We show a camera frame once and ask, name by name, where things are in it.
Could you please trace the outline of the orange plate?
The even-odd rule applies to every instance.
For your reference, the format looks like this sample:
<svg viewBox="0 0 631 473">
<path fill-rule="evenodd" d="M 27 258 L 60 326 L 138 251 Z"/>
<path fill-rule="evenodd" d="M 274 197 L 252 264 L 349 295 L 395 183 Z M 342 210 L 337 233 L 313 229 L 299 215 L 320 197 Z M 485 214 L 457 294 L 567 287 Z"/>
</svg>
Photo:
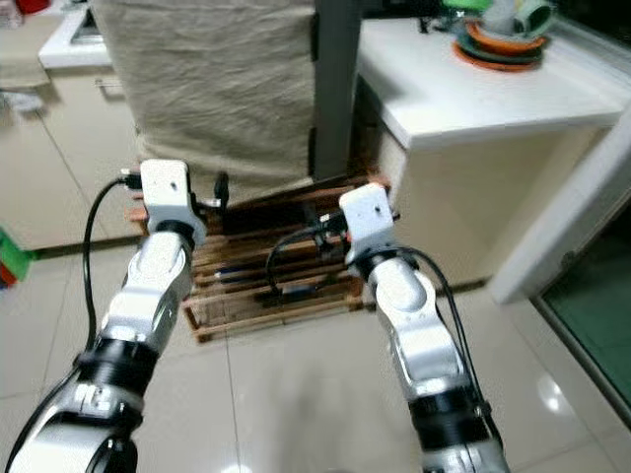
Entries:
<svg viewBox="0 0 631 473">
<path fill-rule="evenodd" d="M 541 66 L 544 51 L 531 49 L 522 54 L 501 54 L 478 48 L 476 43 L 455 43 L 454 54 L 465 63 L 493 71 L 518 73 L 532 71 Z"/>
</svg>

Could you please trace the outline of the green cutting board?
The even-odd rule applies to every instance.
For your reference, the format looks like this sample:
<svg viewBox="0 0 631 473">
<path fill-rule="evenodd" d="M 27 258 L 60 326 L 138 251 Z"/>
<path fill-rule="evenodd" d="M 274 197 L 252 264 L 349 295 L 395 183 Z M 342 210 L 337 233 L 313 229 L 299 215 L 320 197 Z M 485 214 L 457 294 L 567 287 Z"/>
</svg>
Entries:
<svg viewBox="0 0 631 473">
<path fill-rule="evenodd" d="M 0 231 L 0 264 L 8 265 L 9 269 L 18 276 L 19 281 L 27 279 L 29 269 L 31 269 L 35 261 L 37 261 L 37 253 L 35 251 L 28 251 L 18 247 L 4 231 Z"/>
</svg>

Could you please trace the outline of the orange bowl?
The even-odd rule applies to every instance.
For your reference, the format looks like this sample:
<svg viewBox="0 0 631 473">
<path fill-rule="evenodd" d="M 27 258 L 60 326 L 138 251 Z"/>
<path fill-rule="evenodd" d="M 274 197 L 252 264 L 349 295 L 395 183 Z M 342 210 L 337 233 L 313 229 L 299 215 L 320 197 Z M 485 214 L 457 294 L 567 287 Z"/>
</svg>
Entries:
<svg viewBox="0 0 631 473">
<path fill-rule="evenodd" d="M 465 31 L 472 39 L 492 53 L 505 55 L 520 55 L 527 51 L 544 48 L 548 44 L 548 36 L 537 37 L 509 37 L 501 34 L 492 34 L 482 28 L 479 20 L 465 23 Z"/>
</svg>

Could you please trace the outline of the grey mini fridge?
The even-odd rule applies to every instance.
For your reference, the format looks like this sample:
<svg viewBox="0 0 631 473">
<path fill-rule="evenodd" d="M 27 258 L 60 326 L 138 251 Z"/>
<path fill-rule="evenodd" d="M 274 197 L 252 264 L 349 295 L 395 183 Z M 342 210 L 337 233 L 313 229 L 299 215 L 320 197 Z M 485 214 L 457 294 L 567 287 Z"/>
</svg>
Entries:
<svg viewBox="0 0 631 473">
<path fill-rule="evenodd" d="M 313 0 L 313 5 L 310 176 L 324 183 L 350 169 L 364 0 Z"/>
</svg>

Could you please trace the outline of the white paper tag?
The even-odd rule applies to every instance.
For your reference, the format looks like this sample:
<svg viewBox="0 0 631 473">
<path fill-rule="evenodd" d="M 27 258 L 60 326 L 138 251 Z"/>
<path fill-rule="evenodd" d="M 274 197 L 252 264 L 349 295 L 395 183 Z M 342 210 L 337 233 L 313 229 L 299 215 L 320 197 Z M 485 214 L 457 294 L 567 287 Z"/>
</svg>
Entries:
<svg viewBox="0 0 631 473">
<path fill-rule="evenodd" d="M 60 103 L 60 98 L 55 92 L 37 89 L 1 91 L 1 95 L 5 104 L 19 113 L 42 112 Z"/>
</svg>

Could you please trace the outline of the glass sliding door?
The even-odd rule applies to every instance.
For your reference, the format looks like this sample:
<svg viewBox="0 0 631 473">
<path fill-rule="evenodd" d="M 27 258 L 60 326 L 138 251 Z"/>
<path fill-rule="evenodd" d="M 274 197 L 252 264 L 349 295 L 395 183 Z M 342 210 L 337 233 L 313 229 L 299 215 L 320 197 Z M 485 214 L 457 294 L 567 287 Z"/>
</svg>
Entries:
<svg viewBox="0 0 631 473">
<path fill-rule="evenodd" d="M 490 289 L 500 301 L 531 299 L 631 422 L 631 43 L 563 20 L 554 45 L 556 59 L 612 92 L 619 114 L 560 172 Z"/>
</svg>

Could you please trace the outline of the white counter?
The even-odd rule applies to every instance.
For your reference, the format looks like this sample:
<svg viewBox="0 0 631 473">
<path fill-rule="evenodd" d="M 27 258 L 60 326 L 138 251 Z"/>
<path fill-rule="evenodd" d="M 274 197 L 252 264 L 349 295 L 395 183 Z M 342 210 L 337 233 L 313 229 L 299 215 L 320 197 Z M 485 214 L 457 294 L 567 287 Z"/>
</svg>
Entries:
<svg viewBox="0 0 631 473">
<path fill-rule="evenodd" d="M 491 279 L 565 180 L 631 106 L 631 75 L 551 32 L 539 68 L 456 57 L 451 34 L 366 20 L 359 72 L 383 124 L 397 238 L 456 285 Z"/>
</svg>

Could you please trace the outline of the beige kitchen cabinet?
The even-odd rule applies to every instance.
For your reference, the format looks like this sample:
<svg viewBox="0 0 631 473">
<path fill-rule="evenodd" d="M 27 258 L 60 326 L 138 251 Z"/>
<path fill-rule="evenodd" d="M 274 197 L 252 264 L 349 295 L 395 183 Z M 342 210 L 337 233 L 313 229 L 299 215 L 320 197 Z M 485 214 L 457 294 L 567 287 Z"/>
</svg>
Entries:
<svg viewBox="0 0 631 473">
<path fill-rule="evenodd" d="M 23 26 L 50 29 L 39 51 L 60 103 L 19 113 L 3 100 L 0 127 L 1 227 L 19 247 L 45 249 L 80 242 L 100 186 L 134 166 L 136 129 L 123 95 L 103 94 L 95 78 L 117 78 L 106 46 L 67 46 L 60 30 L 72 5 L 53 0 Z"/>
</svg>

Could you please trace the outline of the grey cup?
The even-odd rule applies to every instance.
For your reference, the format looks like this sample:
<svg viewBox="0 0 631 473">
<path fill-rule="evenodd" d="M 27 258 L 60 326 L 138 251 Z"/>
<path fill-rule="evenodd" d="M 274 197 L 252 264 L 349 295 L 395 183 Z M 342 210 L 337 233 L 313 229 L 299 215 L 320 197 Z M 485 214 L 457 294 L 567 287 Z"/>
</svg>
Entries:
<svg viewBox="0 0 631 473">
<path fill-rule="evenodd" d="M 482 28 L 496 34 L 519 34 L 517 14 L 523 0 L 491 0 L 481 14 Z"/>
</svg>

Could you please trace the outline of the green mug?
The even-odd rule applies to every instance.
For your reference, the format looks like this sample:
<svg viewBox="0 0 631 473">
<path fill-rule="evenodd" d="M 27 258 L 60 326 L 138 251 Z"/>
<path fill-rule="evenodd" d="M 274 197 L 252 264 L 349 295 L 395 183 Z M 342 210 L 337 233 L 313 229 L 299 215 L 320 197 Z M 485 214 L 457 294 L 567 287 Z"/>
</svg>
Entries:
<svg viewBox="0 0 631 473">
<path fill-rule="evenodd" d="M 519 0 L 513 19 L 518 36 L 538 37 L 553 26 L 556 5 L 551 0 Z"/>
</svg>

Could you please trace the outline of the dark green bowl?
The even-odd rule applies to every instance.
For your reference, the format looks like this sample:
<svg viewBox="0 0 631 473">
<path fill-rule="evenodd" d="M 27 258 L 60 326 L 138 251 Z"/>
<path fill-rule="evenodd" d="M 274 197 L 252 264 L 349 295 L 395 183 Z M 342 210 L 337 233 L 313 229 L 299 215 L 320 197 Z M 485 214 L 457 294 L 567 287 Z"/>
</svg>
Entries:
<svg viewBox="0 0 631 473">
<path fill-rule="evenodd" d="M 546 37 L 531 40 L 510 40 L 484 32 L 479 24 L 465 24 L 456 37 L 456 49 L 467 57 L 508 66 L 527 66 L 542 59 L 542 50 L 548 45 Z"/>
</svg>

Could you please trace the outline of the wooden slatted rack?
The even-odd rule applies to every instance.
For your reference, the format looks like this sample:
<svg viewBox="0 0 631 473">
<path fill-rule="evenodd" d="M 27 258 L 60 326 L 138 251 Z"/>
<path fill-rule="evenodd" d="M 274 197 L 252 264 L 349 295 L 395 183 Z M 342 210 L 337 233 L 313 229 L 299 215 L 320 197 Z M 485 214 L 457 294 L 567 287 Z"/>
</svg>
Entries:
<svg viewBox="0 0 631 473">
<path fill-rule="evenodd" d="M 195 341 L 361 309 L 364 283 L 344 266 L 350 237 L 323 233 L 274 246 L 369 183 L 390 180 L 374 164 L 355 163 L 343 176 L 204 213 L 207 240 L 192 253 L 192 293 L 181 304 Z"/>
</svg>

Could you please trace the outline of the beige table runner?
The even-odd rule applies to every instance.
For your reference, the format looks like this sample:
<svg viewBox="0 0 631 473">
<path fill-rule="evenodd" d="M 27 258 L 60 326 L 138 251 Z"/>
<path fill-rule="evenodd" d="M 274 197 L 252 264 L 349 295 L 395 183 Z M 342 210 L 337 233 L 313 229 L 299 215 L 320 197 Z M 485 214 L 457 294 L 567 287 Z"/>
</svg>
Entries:
<svg viewBox="0 0 631 473">
<path fill-rule="evenodd" d="M 39 51 L 51 36 L 50 29 L 23 26 L 0 32 L 0 90 L 39 89 L 50 78 Z"/>
</svg>

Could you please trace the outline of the beige fridge cover cloth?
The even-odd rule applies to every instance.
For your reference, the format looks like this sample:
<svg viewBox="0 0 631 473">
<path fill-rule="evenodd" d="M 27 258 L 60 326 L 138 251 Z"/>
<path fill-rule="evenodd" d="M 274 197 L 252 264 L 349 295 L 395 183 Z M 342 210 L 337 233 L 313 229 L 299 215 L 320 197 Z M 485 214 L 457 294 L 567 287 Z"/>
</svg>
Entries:
<svg viewBox="0 0 631 473">
<path fill-rule="evenodd" d="M 312 183 L 315 0 L 92 0 L 139 157 L 245 203 Z"/>
</svg>

